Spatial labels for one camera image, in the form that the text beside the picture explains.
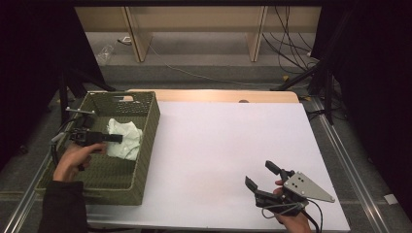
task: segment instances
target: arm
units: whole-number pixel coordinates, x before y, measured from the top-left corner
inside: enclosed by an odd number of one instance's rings
[[[87,232],[83,183],[73,180],[79,173],[79,165],[85,168],[90,165],[89,154],[94,150],[104,153],[105,145],[82,148],[72,144],[64,152],[43,199],[43,216],[38,232]]]
[[[283,185],[282,181],[276,181],[275,184]],[[273,193],[279,194],[282,192],[282,188],[276,188]],[[312,232],[309,227],[308,218],[303,214],[299,213],[297,216],[281,216],[276,215],[276,219],[281,224],[284,224],[286,229],[291,233],[310,233]]]

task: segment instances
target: green wicker basket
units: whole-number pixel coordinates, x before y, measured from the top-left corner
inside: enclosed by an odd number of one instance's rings
[[[136,161],[102,154],[91,155],[91,166],[76,177],[85,185],[86,202],[96,205],[136,206],[142,204],[155,133],[160,118],[155,93],[91,92],[85,97],[80,110],[95,111],[97,117],[91,131],[107,133],[110,118],[120,123],[132,121],[137,128],[143,131]],[[67,130],[70,130],[72,126],[73,124],[69,124]],[[57,145],[59,156],[65,152],[68,141],[68,134],[60,140]],[[50,161],[35,188],[39,194],[44,195],[46,192],[46,187],[52,180],[53,171],[54,165]]]

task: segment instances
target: white towel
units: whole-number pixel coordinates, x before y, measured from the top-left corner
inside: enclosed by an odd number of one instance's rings
[[[112,157],[136,160],[143,135],[142,130],[138,129],[132,121],[129,123],[118,123],[113,118],[109,120],[107,130],[109,134],[121,134],[123,136],[121,143],[108,142],[107,154]]]

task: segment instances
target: human hand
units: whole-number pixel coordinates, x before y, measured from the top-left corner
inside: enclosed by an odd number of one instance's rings
[[[87,168],[90,166],[90,154],[94,150],[99,150],[99,153],[106,153],[105,144],[94,144],[88,147],[81,147],[74,143],[70,144],[66,152],[61,156],[57,167],[54,170],[53,180],[56,182],[69,183],[74,180],[79,173],[79,165]]]
[[[276,181],[275,184],[282,186],[282,181]],[[278,187],[273,190],[274,194],[282,194],[282,188]],[[285,225],[286,229],[290,233],[308,233],[311,232],[309,227],[308,218],[303,214],[299,213],[297,216],[281,216],[275,214],[276,219],[282,224]]]

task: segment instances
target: silver metal bracket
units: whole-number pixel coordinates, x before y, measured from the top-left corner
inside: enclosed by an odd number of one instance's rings
[[[335,199],[317,184],[312,182],[303,173],[297,172],[285,183],[284,188],[304,198],[311,198],[326,202],[335,202]]]
[[[95,115],[96,114],[96,112],[94,110],[91,111],[91,112],[88,112],[88,111],[83,111],[83,110],[80,110],[80,109],[78,109],[78,110],[70,109],[69,107],[66,108],[66,111],[67,112],[79,113],[79,114],[88,114],[88,115]]]

